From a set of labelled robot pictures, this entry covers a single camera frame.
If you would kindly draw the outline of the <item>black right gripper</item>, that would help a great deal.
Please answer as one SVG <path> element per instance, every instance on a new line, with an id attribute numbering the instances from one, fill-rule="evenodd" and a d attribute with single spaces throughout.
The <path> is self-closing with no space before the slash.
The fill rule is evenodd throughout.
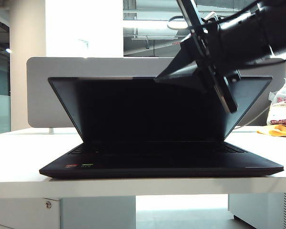
<path id="1" fill-rule="evenodd" d="M 201 93 L 206 93 L 207 87 L 213 87 L 226 112 L 235 112 L 237 103 L 228 79 L 238 81 L 240 75 L 238 70 L 223 63 L 219 17 L 211 12 L 206 19 L 201 18 L 193 0 L 178 0 L 177 4 L 190 33 L 181 41 L 180 51 L 154 81 L 192 88 Z"/>

